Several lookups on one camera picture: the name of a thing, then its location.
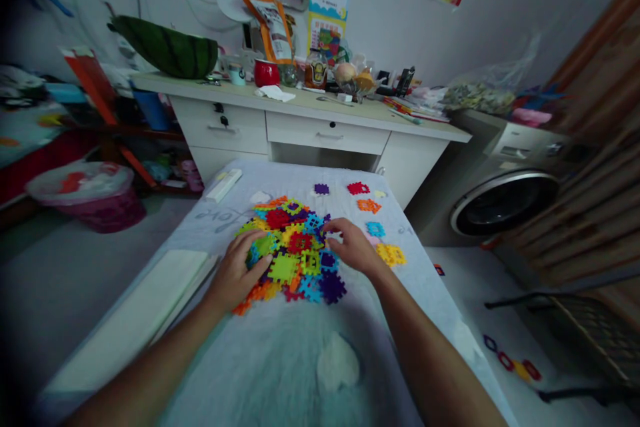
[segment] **watermelon half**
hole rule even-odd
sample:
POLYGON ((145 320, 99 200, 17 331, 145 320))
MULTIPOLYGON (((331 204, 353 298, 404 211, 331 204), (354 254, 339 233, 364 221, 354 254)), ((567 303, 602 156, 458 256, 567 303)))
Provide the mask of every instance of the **watermelon half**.
POLYGON ((218 60, 215 40, 126 15, 113 17, 111 22, 142 58, 171 77, 203 79, 218 60))

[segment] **white floor tile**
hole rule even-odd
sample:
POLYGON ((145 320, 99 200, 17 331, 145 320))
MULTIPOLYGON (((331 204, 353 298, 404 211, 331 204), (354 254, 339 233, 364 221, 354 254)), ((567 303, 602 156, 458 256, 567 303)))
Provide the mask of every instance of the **white floor tile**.
POLYGON ((485 302, 511 298, 523 294, 517 284, 506 272, 504 265, 490 252, 479 248, 432 248, 425 247, 427 255, 434 264, 440 264, 445 272, 441 277, 449 293, 461 310, 469 329, 484 349, 489 364, 511 405, 518 423, 529 426, 601 426, 601 425, 638 425, 638 419, 624 404, 608 407, 600 406, 591 398, 574 398, 544 403, 537 393, 522 381, 515 373, 502 367, 495 355, 485 347, 483 334, 491 336, 512 360, 522 362, 530 360, 540 370, 543 381, 536 387, 542 390, 585 386, 593 379, 576 375, 575 366, 558 369, 557 359, 566 365, 571 363, 571 354, 548 333, 544 325, 527 312, 505 307, 487 310, 485 302), (534 328, 536 337, 530 328, 534 328), (536 340, 540 335, 545 338, 545 349, 536 340), (552 349, 552 362, 549 350, 552 349))
POLYGON ((152 197, 142 222, 114 234, 74 220, 3 265, 5 322, 28 393, 57 371, 195 202, 152 197))

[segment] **hand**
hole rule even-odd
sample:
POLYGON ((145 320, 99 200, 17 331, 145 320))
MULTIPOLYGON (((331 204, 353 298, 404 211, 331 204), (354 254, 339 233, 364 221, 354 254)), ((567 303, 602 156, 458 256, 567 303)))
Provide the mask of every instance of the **hand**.
POLYGON ((355 268, 365 275, 372 274, 376 269, 386 267, 383 260, 357 226, 345 218, 331 220, 322 229, 324 232, 342 232, 343 243, 329 238, 327 242, 349 267, 355 268))
POLYGON ((271 265, 273 256, 262 257, 251 270, 247 269, 247 254, 251 244, 265 237, 263 230, 248 230, 237 236, 227 247, 218 272, 205 294, 204 302, 224 312, 230 312, 242 302, 265 270, 271 265))

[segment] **forearm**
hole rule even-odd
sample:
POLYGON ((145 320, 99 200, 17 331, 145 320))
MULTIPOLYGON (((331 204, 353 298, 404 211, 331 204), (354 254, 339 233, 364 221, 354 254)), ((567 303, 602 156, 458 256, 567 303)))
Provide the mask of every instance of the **forearm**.
POLYGON ((153 425, 198 349, 224 316, 200 303, 67 421, 68 425, 153 425))
POLYGON ((474 373, 386 266, 369 279, 425 423, 500 426, 504 419, 474 373))

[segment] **bed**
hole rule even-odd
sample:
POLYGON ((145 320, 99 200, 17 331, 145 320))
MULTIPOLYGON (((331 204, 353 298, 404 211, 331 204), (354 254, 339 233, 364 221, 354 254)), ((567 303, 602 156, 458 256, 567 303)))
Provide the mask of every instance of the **bed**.
MULTIPOLYGON (((222 254, 233 234, 253 217, 257 196, 287 195, 319 215, 345 216, 361 228, 370 221, 384 225, 385 243, 399 246, 407 259, 405 265, 394 267, 395 273, 458 349, 509 425, 517 425, 486 357, 384 177, 361 171, 242 159, 223 170, 232 168, 243 171, 233 189, 219 205, 204 199, 198 201, 105 314, 105 319, 167 251, 222 254), (368 185, 371 193, 351 195, 347 185, 358 181, 368 185), (329 195, 315 195, 315 183, 328 185, 329 195), (375 196, 376 191, 385 196, 375 196), (373 198, 381 205, 377 214, 358 209, 356 200, 365 198, 373 198)), ((205 194, 215 183, 207 186, 205 194)), ((422 425, 373 287, 362 274, 347 266, 340 267, 340 274, 347 294, 338 304, 287 303, 280 294, 270 302, 258 302, 245 316, 223 320, 200 349, 160 424, 206 425, 215 419, 216 425, 222 426, 422 425), (361 378, 356 386, 326 392, 316 382, 315 370, 322 346, 334 331, 354 347, 361 364, 361 378)), ((187 304, 182 316, 198 302, 205 288, 206 284, 187 304)), ((53 425, 91 394, 45 388, 35 411, 42 424, 53 425)))

